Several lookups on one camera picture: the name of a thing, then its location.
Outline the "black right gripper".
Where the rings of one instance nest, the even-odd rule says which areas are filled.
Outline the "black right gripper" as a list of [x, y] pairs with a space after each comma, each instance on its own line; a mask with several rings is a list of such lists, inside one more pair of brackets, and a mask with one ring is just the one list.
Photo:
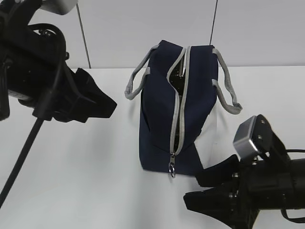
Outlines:
[[183, 197], [186, 208], [210, 216], [232, 229], [251, 229], [259, 210], [253, 204], [247, 185], [257, 162], [257, 157], [239, 160], [237, 155], [231, 155], [204, 169], [195, 178], [201, 187], [211, 188], [186, 193]]

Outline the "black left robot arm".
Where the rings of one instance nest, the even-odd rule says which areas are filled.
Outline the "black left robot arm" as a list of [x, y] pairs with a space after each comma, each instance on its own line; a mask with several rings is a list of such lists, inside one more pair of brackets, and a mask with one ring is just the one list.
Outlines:
[[62, 31], [32, 24], [38, 10], [68, 14], [75, 0], [3, 0], [0, 3], [0, 118], [10, 115], [9, 97], [45, 121], [85, 123], [109, 118], [117, 104], [84, 69], [72, 71]]

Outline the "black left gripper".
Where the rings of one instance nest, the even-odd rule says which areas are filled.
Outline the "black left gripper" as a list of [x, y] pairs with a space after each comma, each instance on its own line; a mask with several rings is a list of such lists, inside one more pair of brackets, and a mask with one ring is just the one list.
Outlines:
[[117, 103], [105, 94], [92, 76], [82, 68], [62, 74], [56, 90], [43, 89], [34, 106], [33, 116], [46, 121], [85, 123], [89, 118], [110, 118]]

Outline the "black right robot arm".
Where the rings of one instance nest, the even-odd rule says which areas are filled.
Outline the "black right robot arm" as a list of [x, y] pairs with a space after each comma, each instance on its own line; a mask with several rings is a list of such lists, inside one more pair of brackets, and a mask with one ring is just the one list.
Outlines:
[[204, 190], [186, 193], [186, 208], [232, 229], [253, 228], [261, 210], [280, 210], [286, 220], [304, 223], [304, 218], [289, 218], [287, 211], [305, 207], [305, 160], [291, 160], [276, 134], [269, 153], [256, 165], [231, 155], [198, 173], [197, 182]]

